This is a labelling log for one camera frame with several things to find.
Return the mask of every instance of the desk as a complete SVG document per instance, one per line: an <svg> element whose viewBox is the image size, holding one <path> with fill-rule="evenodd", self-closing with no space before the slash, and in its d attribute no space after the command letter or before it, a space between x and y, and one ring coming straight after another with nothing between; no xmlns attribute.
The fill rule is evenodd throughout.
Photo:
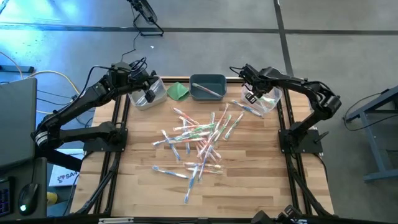
<svg viewBox="0 0 398 224"><path fill-rule="evenodd" d="M33 165L35 165L33 182L39 185L39 189L37 190L37 207L33 214L22 216L18 212L19 192L25 185L31 182ZM47 160L45 158L37 158L34 163L33 161L27 161L12 168L1 177L14 177L15 187L13 189L13 213L0 217L0 221L45 218L47 216Z"/></svg>
<svg viewBox="0 0 398 224"><path fill-rule="evenodd" d="M276 110L265 115L264 119L246 113L229 141L219 141L218 152L223 157L220 164L224 167L224 174L204 174L203 182L195 183L186 205L183 200L188 181L155 172L151 168L157 165L190 175L182 163L176 163L168 145L154 149L151 144L164 138L161 129L171 136L178 134L172 128L181 126L181 121L171 107L176 107L199 123L206 124L209 123L212 111L216 112L217 121L225 103L240 97L241 85L228 84L228 93L222 102L198 102L191 97L185 101L168 98L165 103L145 111L139 111L131 105L127 119L129 136L126 150L121 157L111 215L252 218L257 211L264 210L270 217L276 217L291 204L285 157L280 152L277 137L280 127ZM290 98L295 120L303 120L310 113L307 97L290 92ZM110 121L113 108L114 102L97 108L93 124ZM229 106L228 114L233 116L232 121L238 118L241 110L238 106ZM176 147L182 161L197 162L195 151L186 155L184 143L177 144ZM103 157L104 153L94 152L83 161L72 212L81 208L97 187ZM303 154L302 159L308 187L324 208L333 213L323 166L311 154ZM105 189L104 192L101 208L108 197L108 190ZM298 195L300 208L304 210L301 191Z"/></svg>

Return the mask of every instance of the yellow cable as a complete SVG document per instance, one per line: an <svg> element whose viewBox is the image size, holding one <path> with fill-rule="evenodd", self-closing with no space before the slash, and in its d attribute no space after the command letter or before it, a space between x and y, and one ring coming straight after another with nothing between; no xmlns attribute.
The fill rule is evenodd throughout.
<svg viewBox="0 0 398 224"><path fill-rule="evenodd" d="M21 68L19 68L18 64L17 64L13 59L11 59L10 57L8 57L5 53L0 52L0 54L4 55L4 56L5 56L6 58L8 58L12 63L14 63L14 65L17 67L17 69L18 69L18 71L19 71L19 75L21 76L21 79L24 79L24 76L22 75ZM64 74L62 74L62 73L60 73L60 72L51 71L51 70L44 70L44 71L40 71L40 72L35 72L35 73L29 75L29 76L26 77L26 78L31 78L31 77L34 77L35 75L38 75L38 74L41 74L41 73L54 73L54 74L63 76L64 78L66 78L66 79L68 80L68 82L71 84L71 86L73 87L73 89L75 89L76 93L77 93L77 94L80 94L80 92L79 92L78 89L76 88L75 84L74 84L66 75L64 75ZM52 114L52 113L50 113L50 112L39 111L39 110L37 110L36 112L38 112L38 113L43 113L43 114Z"/></svg>

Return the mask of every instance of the wooden tabletop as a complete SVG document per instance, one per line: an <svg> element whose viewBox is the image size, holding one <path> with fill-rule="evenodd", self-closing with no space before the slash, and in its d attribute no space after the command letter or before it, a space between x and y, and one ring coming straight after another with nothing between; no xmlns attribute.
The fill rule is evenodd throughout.
<svg viewBox="0 0 398 224"><path fill-rule="evenodd" d="M241 85L228 84L228 93L221 102L199 102L191 97L185 101L168 98L165 103L145 111L131 105L127 119L129 136L121 156L112 216L252 218L256 212L264 210L270 217L276 217L291 204L285 157L280 152L277 137L280 127L276 110L265 115L264 119L245 113L229 141L219 140L217 151L223 158L220 165L224 174L204 174L202 183L195 182L187 204L184 204L184 196L188 180L152 170L152 166L157 165L181 174L191 174L184 169L182 162L176 162L168 145L154 148L151 144L164 138L161 129L166 130L169 136L180 134L173 132L172 128L181 126L182 122L171 107L182 110L201 124L207 124L212 111L218 121L225 103L240 101L240 97ZM296 121L310 114L306 96L291 91L290 99ZM113 108L113 101L97 108L93 125L110 121ZM231 121L235 121L241 111L240 107L230 105L227 114L231 114ZM198 162L195 146L191 146L192 152L187 155L185 144L176 144L182 161ZM97 187L103 157L103 152L94 152L83 161L71 212L81 208ZM309 189L324 208L333 213L322 164L311 154L303 154L302 159ZM297 191L300 208L304 211L302 193Z"/></svg>

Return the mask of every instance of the gray floor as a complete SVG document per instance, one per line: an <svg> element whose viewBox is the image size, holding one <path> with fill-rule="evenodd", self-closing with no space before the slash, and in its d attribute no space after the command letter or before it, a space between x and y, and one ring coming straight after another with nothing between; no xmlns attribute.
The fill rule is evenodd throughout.
<svg viewBox="0 0 398 224"><path fill-rule="evenodd" d="M115 3L105 0L10 0L0 15L0 22L131 27L131 11L125 0L112 2ZM164 27L277 28L272 0L149 2L158 15L159 24ZM280 0L280 5L286 29L398 28L398 2L394 0ZM37 7L38 13L25 13L32 7ZM120 61L120 55L132 48L135 35L133 32L0 30L0 50L21 65L63 72L82 88L90 67ZM385 222L397 222L398 219L398 180L363 182L363 175L376 171L369 144L362 131L345 130L341 120L348 107L358 99L397 85L397 41L396 35L287 36L295 76L323 81L341 95L343 106L337 114L318 125L319 130L330 132L322 141L324 159L335 213L341 217ZM234 76L228 67L240 67L245 63L256 68L273 66L285 71L278 34L176 32L166 33L163 38L139 37L136 47L137 51L124 60L129 62L146 56L149 69L160 75L222 73ZM10 64L0 58L2 63ZM90 83L102 74L103 71L97 71ZM0 77L2 81L19 78L10 74ZM41 90L74 94L67 82L56 75L42 75L38 79ZM64 103L62 99L40 96ZM54 108L53 105L38 104L40 110ZM91 116L92 113L84 114L82 120ZM78 126L72 121L66 128ZM64 206L57 205L49 210L49 215L59 215L63 209Z"/></svg>

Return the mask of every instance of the green paper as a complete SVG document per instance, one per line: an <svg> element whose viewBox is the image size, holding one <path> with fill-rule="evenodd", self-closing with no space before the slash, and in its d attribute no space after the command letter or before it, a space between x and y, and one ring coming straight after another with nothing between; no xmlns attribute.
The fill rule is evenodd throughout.
<svg viewBox="0 0 398 224"><path fill-rule="evenodd" d="M171 99L183 101L188 98L189 90L187 87L183 86L181 83L176 82L167 89L167 94Z"/></svg>

